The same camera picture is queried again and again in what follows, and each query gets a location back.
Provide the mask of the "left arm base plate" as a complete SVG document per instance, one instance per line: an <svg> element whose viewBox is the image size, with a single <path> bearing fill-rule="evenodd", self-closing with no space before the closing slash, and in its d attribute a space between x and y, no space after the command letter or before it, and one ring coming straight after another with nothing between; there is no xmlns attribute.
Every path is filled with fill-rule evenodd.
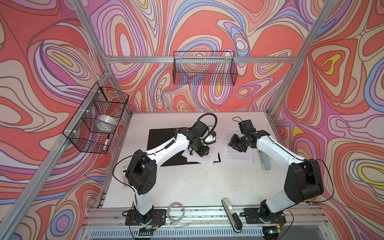
<svg viewBox="0 0 384 240"><path fill-rule="evenodd" d="M151 209L145 215L133 208L132 210L124 211L123 217L126 218L126 226L162 226L166 223L166 209Z"/></svg>

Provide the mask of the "printed paper sheets stack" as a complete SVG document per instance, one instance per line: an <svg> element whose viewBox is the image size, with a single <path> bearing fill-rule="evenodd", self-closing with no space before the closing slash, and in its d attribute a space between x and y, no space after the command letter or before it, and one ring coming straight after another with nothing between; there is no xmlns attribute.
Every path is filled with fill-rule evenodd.
<svg viewBox="0 0 384 240"><path fill-rule="evenodd" d="M190 152L185 150L182 152L182 157L185 157L188 163L199 163L206 166L212 166L213 163L219 163L221 161L219 152L221 151L223 145L224 135L220 130L216 135L216 142L208 145L210 149L206 156L200 157L195 151L193 151L192 155L190 155Z"/></svg>

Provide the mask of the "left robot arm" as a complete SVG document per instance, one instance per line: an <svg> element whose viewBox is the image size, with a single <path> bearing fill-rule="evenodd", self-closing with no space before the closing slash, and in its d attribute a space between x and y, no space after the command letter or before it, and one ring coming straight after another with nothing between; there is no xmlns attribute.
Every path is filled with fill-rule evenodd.
<svg viewBox="0 0 384 240"><path fill-rule="evenodd" d="M134 189L135 200L129 213L129 222L140 225L150 224L152 219L159 219L154 213L150 191L157 180L157 170L176 154L187 150L200 158L209 154L209 145L216 142L215 128L218 118L213 113L201 115L189 128L175 129L168 141L151 150L137 150L129 163L125 177L128 185Z"/></svg>

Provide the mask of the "white and black file folder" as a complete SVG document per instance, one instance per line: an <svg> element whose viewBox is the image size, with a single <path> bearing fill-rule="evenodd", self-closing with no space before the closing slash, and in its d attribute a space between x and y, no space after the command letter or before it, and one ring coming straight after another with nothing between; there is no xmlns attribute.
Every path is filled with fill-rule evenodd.
<svg viewBox="0 0 384 240"><path fill-rule="evenodd" d="M155 147L160 146L174 136L175 128L168 129L150 129L147 150L154 149ZM161 167L170 167L170 166L181 166L181 165L194 165L199 164L198 162L192 162L188 158L182 156L183 151L174 155L172 158L168 159Z"/></svg>

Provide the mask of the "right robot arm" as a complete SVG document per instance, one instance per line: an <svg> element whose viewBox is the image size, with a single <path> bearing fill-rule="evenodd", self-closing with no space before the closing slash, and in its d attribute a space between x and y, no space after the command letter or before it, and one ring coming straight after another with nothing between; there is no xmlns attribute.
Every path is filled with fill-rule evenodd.
<svg viewBox="0 0 384 240"><path fill-rule="evenodd" d="M284 189L260 203L256 215L261 222L269 224L284 210L324 193L318 161L307 160L288 150L268 132L256 130L251 120L238 122L238 126L242 135L234 134L229 147L240 153L252 148L260 152L262 160L271 158L286 171Z"/></svg>

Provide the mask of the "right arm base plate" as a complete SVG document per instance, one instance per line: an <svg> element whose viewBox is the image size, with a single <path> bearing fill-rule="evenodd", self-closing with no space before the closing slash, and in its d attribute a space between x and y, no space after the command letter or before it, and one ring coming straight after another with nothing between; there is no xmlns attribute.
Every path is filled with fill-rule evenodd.
<svg viewBox="0 0 384 240"><path fill-rule="evenodd" d="M268 209L262 208L244 208L241 216L246 218L247 224L277 224L284 225L287 223L283 211L272 213Z"/></svg>

